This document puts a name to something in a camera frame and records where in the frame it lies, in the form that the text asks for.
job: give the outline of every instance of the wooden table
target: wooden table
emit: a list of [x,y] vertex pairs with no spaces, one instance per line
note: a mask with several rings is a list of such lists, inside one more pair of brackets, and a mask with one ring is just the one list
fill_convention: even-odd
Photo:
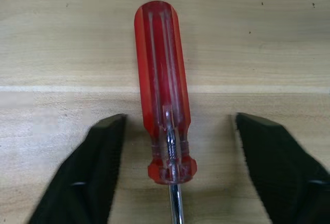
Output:
[[[31,214],[97,120],[129,115],[110,223],[170,223],[147,177],[133,19],[150,0],[0,0],[0,223]],[[284,124],[330,166],[330,0],[164,0],[177,10],[192,123],[186,223],[269,223],[235,147],[237,111]]]

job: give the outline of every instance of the transparent red plastic handle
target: transparent red plastic handle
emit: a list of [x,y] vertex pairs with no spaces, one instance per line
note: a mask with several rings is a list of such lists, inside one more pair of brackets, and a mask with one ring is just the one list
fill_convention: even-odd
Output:
[[152,139],[149,177],[183,183],[197,165],[187,141],[190,110],[177,13],[166,2],[152,1],[138,9],[134,25],[143,122]]

